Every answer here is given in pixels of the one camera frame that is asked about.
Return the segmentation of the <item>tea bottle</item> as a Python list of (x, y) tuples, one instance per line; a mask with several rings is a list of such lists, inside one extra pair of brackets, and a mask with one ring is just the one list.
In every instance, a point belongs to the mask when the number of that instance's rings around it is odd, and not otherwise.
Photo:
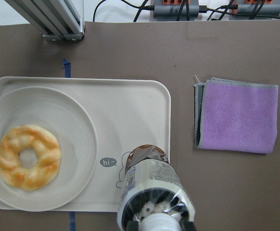
[(145, 144), (127, 157), (117, 212), (122, 231), (194, 231), (195, 208), (165, 152)]

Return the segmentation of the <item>cream serving tray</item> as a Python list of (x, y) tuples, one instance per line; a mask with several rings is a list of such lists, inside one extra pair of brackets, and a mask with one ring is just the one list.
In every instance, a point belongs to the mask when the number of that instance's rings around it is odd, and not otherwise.
[(127, 153), (143, 144), (170, 152), (171, 98), (153, 80), (0, 78), (0, 141), (36, 124), (62, 152), (58, 176), (26, 192), (0, 178), (0, 209), (116, 212)]

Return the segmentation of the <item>cream plate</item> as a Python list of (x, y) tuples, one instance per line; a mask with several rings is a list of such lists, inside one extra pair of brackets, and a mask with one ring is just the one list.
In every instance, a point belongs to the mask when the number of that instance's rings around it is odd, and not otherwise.
[(24, 87), (0, 97), (0, 201), (24, 211), (59, 208), (88, 184), (96, 130), (72, 97)]

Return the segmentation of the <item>purple folded cloth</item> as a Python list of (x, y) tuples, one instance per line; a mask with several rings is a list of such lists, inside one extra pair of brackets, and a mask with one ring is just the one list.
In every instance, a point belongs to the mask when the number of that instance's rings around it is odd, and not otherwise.
[(194, 84), (197, 148), (269, 154), (277, 138), (277, 85), (212, 78)]

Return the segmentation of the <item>glazed donut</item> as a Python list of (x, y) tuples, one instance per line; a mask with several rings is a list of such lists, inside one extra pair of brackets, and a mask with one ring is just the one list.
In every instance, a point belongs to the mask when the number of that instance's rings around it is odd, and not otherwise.
[(14, 127), (0, 141), (0, 176), (15, 188), (40, 189), (57, 177), (61, 158), (51, 132), (33, 124)]

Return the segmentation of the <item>grey power adapter right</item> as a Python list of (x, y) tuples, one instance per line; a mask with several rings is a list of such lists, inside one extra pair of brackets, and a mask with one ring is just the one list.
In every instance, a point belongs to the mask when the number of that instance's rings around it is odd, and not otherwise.
[(269, 19), (280, 15), (280, 0), (235, 0), (230, 13), (235, 19)]

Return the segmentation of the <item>aluminium frame post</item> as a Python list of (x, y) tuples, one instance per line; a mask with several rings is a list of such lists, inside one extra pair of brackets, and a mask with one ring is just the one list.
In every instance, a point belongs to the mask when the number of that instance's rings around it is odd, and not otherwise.
[(85, 35), (82, 0), (6, 1), (48, 41), (79, 41)]

